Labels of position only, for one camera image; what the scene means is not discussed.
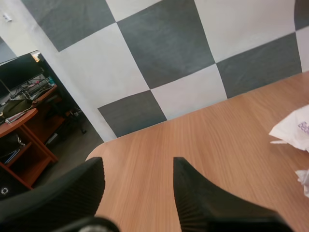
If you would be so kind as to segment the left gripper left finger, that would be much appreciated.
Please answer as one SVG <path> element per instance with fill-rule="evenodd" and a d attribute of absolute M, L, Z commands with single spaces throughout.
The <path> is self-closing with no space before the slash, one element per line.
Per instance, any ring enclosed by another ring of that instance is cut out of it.
<path fill-rule="evenodd" d="M 2 232 L 51 232 L 95 215 L 105 189 L 103 160 L 94 157 L 58 179 L 0 202 Z"/>

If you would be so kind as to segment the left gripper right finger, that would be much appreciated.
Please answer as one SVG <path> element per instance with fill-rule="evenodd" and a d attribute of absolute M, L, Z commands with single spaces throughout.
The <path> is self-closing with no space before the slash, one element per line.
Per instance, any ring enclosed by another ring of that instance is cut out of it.
<path fill-rule="evenodd" d="M 173 189 L 183 232 L 292 231 L 276 211 L 223 190 L 183 157 L 173 159 Z"/>

